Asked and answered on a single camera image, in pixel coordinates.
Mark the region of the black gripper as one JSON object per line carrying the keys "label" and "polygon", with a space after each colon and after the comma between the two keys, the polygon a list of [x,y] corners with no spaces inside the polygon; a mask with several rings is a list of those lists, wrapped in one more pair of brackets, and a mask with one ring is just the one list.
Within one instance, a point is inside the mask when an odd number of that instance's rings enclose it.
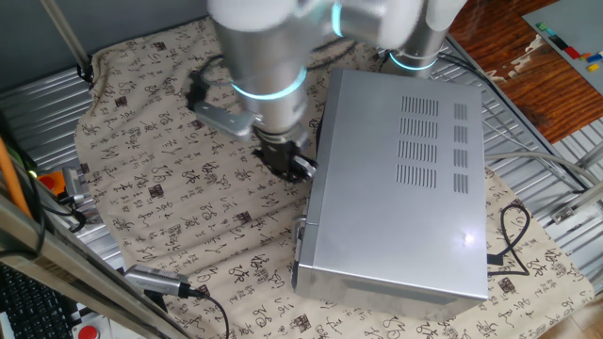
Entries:
{"label": "black gripper", "polygon": [[318,163],[303,156],[301,148],[293,141],[272,143],[261,138],[260,147],[253,151],[253,155],[273,174],[291,184],[312,179],[317,172]]}

